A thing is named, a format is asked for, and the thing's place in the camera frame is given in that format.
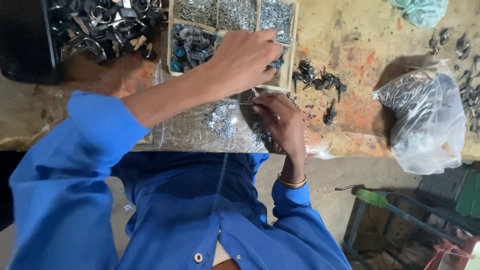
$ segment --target workbench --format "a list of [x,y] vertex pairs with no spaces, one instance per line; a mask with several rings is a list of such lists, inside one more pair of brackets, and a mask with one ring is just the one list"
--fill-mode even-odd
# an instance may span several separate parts
[[[435,28],[421,29],[405,21],[398,8],[387,0],[318,1],[298,0],[300,4],[296,36],[295,64],[311,60],[317,70],[348,78],[348,90],[336,105],[338,117],[332,126],[324,124],[324,115],[337,91],[327,96],[315,89],[297,92],[290,98],[305,111],[305,143],[310,157],[390,157],[390,130],[395,124],[393,112],[373,100],[372,92],[390,80],[430,61],[451,59],[460,70],[472,65],[480,54],[480,4],[477,0],[449,3],[446,16]],[[425,50],[431,36],[442,27],[452,27],[446,51],[433,56]],[[138,55],[116,59],[108,66],[98,66],[89,52],[68,57],[64,67],[65,82],[59,86],[38,86],[0,79],[0,150],[25,150],[55,125],[68,117],[66,102],[75,89],[125,97],[169,79],[166,66],[167,24],[157,26],[154,49],[162,62],[144,61]],[[467,32],[472,52],[465,61],[455,54],[456,40]],[[480,78],[473,82],[475,87]],[[237,99],[240,103],[253,97],[251,91]],[[251,126],[258,121],[249,105],[240,105],[236,116],[237,132],[232,139],[220,141],[202,118],[211,104],[187,110],[160,123],[134,150],[176,150],[210,152],[280,152],[275,145],[256,148]],[[462,152],[465,159],[480,160],[480,138],[467,129]]]

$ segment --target bracelet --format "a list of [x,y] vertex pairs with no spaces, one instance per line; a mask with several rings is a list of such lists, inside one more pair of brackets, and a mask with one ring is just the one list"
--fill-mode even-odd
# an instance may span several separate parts
[[282,173],[279,173],[278,176],[277,176],[277,179],[280,183],[282,184],[286,184],[288,186],[302,186],[304,185],[306,182],[307,182],[307,175],[305,175],[305,179],[303,179],[303,181],[301,183],[298,183],[298,184],[291,184],[291,183],[287,183],[287,182],[283,182],[282,179],[280,179],[280,176],[282,175]]

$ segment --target clear plastic bag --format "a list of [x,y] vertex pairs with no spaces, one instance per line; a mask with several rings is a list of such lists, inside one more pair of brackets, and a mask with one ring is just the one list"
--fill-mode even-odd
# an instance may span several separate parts
[[406,172],[442,173],[462,163],[466,118],[445,62],[402,75],[372,94],[395,112],[390,147]]
[[403,8],[405,20],[421,27],[430,28],[445,16],[448,0],[390,0],[396,7]]

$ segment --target blue sleeve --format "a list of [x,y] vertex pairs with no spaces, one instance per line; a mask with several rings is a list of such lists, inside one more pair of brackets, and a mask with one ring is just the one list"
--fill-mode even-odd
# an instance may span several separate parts
[[10,177],[16,246],[10,269],[113,269],[112,196],[103,180],[148,130],[122,101],[75,91],[69,118]]
[[325,227],[317,210],[310,203],[308,183],[297,189],[284,187],[275,181],[272,188],[275,207],[273,215],[278,218],[273,226],[281,229],[314,249],[334,266],[334,269],[351,269],[345,255]]

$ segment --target person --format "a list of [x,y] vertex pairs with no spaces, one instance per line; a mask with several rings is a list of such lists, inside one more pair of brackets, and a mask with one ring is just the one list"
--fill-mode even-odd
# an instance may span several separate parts
[[[267,154],[127,153],[157,123],[270,80],[275,69],[265,67],[283,49],[275,38],[274,29],[230,31],[209,62],[122,100],[73,92],[68,119],[11,175],[9,269],[351,269],[310,204],[302,110],[284,94],[253,100],[287,154],[272,188],[273,225],[253,186]],[[120,261],[110,175],[136,206]]]

